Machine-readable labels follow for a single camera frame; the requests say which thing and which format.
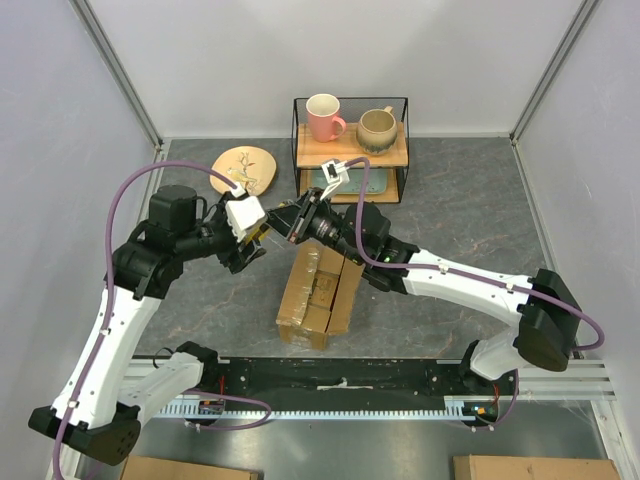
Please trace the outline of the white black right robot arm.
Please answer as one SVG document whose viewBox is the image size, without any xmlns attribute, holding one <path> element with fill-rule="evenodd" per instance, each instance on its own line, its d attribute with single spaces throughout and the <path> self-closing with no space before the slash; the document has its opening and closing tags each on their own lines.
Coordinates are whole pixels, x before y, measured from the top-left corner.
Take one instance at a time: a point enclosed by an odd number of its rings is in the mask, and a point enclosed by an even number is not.
<svg viewBox="0 0 640 480">
<path fill-rule="evenodd" d="M 292 244 L 316 240 L 363 266 L 363 278 L 380 291 L 445 300 L 506 324 L 503 332 L 467 348 L 457 377 L 469 393 L 528 365 L 551 372 L 568 366 L 581 309 L 552 270 L 530 277 L 452 262 L 394 237 L 390 220 L 374 204 L 340 213 L 318 189 L 268 210 L 267 224 Z"/>
</svg>

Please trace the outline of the brown cardboard express box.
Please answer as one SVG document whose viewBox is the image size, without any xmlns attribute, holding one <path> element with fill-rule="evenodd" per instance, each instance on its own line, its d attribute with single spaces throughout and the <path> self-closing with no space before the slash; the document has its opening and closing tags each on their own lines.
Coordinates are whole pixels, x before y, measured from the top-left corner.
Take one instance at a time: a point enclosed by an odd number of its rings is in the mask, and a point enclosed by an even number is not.
<svg viewBox="0 0 640 480">
<path fill-rule="evenodd" d="M 330 310 L 309 304 L 317 270 L 340 275 Z M 322 351 L 331 336 L 347 333 L 363 270 L 362 265 L 317 242 L 301 244 L 276 317 L 281 340 Z"/>
</svg>

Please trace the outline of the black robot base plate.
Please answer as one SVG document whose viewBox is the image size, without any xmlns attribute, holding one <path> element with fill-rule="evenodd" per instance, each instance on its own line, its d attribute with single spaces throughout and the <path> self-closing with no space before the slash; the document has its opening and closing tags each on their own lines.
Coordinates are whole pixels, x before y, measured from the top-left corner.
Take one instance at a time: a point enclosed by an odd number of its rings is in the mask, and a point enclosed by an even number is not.
<svg viewBox="0 0 640 480">
<path fill-rule="evenodd" d="M 260 400 L 280 413 L 440 410 L 447 396 L 504 400 L 515 374 L 466 381 L 457 360 L 231 357 L 207 367 L 196 388 Z"/>
</svg>

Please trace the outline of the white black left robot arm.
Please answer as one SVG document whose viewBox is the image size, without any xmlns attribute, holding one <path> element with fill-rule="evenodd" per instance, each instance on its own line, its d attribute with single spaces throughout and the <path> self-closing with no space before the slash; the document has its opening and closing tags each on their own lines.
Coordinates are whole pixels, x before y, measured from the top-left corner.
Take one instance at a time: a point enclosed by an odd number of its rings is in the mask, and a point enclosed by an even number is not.
<svg viewBox="0 0 640 480">
<path fill-rule="evenodd" d="M 263 254 L 250 234 L 266 213 L 241 188 L 213 206 L 186 186 L 159 188 L 148 217 L 114 250 L 113 284 L 80 359 L 52 405 L 35 409 L 31 429 L 77 452 L 115 466 L 130 454 L 142 427 L 168 403 L 194 389 L 208 393 L 220 381 L 218 354 L 194 342 L 132 387 L 123 384 L 129 362 L 152 316 L 185 263 L 215 256 L 231 273 Z"/>
</svg>

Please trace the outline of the yellow utility knife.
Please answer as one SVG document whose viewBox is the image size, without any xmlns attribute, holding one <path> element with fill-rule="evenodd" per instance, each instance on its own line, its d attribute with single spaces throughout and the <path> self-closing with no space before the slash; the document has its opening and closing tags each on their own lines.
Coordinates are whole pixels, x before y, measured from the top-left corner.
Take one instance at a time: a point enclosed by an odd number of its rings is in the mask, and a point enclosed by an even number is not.
<svg viewBox="0 0 640 480">
<path fill-rule="evenodd" d="M 257 224 L 253 227 L 253 230 L 251 231 L 251 234 L 250 234 L 250 238 L 251 239 L 259 240 L 261 242 L 269 233 L 276 233 L 274 230 L 270 229 L 269 226 L 267 225 L 267 210 L 268 209 L 270 209 L 270 208 L 261 207 L 262 217 L 257 222 Z"/>
</svg>

